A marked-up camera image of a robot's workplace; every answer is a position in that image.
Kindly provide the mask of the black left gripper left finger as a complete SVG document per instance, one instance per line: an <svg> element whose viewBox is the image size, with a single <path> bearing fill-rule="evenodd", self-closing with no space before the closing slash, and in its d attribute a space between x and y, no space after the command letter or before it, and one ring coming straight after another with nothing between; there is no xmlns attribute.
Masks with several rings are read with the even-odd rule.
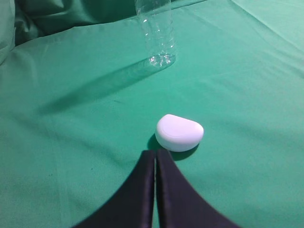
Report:
<svg viewBox="0 0 304 228"><path fill-rule="evenodd" d="M154 206L155 152L143 151L134 169L97 211L76 228L151 228Z"/></svg>

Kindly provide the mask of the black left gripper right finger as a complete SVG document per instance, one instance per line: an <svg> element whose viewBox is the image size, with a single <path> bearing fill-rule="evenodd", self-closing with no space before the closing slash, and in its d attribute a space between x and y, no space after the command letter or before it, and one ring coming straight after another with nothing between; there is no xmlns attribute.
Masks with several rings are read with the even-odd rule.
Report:
<svg viewBox="0 0 304 228"><path fill-rule="evenodd" d="M165 149L156 152L156 199L161 228L239 227L195 191Z"/></svg>

